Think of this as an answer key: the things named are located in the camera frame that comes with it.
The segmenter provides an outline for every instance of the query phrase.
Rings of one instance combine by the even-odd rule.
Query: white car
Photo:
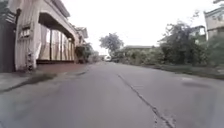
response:
[[[105,56],[105,57],[104,57],[104,61],[107,61],[107,62],[108,62],[108,61],[111,61],[111,57],[110,57],[110,56]]]

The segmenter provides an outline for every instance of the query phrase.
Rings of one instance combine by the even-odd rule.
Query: street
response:
[[[0,95],[0,128],[224,126],[223,81],[106,62],[66,77],[32,105]]]

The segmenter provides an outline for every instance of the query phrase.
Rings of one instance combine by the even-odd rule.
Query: house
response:
[[[85,27],[75,27],[79,35],[79,44],[86,43],[85,39],[88,38],[87,29]]]
[[[204,12],[208,39],[215,35],[224,35],[224,6]]]
[[[9,64],[7,71],[33,70],[41,60],[76,61],[74,49],[83,41],[68,22],[70,14],[61,0],[2,0],[0,6],[1,3],[4,9],[0,9],[0,29],[13,27],[0,33],[10,31],[11,38],[2,41],[6,39],[0,35],[0,47],[7,49],[0,49],[0,72]]]

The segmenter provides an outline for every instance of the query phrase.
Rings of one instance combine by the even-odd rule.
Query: grass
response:
[[[40,83],[40,82],[51,80],[51,79],[53,79],[56,76],[57,76],[56,74],[46,74],[46,73],[35,74],[35,75],[31,76],[30,78],[28,78],[26,81],[23,81],[23,82],[15,85],[13,87],[1,90],[0,93],[9,92],[9,91],[12,91],[14,89],[17,89],[17,88],[20,88],[22,86],[25,86],[25,85],[37,84],[37,83]]]
[[[177,66],[177,65],[153,65],[150,68],[160,69],[165,71],[171,71],[175,73],[183,73],[189,75],[196,75],[200,77],[214,78],[224,80],[224,74],[220,74],[216,68],[208,67],[192,67],[189,65]]]

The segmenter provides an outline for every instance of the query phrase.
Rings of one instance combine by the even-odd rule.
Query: sky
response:
[[[195,10],[199,18],[192,23],[205,25],[204,11],[217,5],[213,0],[62,0],[71,14],[69,21],[87,27],[90,42],[100,54],[99,39],[117,33],[125,45],[158,45],[168,23],[189,22]]]

